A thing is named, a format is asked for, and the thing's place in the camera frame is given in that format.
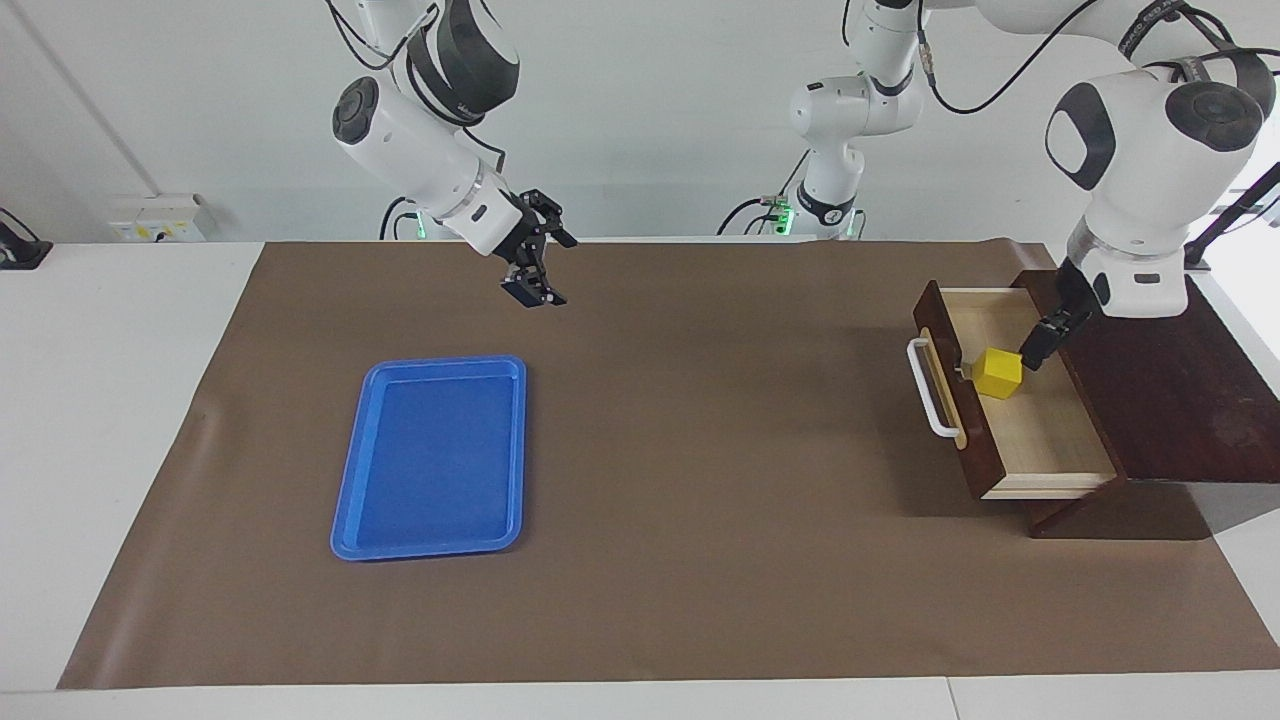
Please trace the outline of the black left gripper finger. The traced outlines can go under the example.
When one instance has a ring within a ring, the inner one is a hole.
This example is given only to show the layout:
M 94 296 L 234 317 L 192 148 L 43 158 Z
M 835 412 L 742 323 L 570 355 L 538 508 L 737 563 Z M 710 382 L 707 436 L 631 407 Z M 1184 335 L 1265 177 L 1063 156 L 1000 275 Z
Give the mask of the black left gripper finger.
M 1069 340 L 1071 332 L 1070 316 L 1042 316 L 1018 351 L 1021 365 L 1030 372 L 1038 372 Z

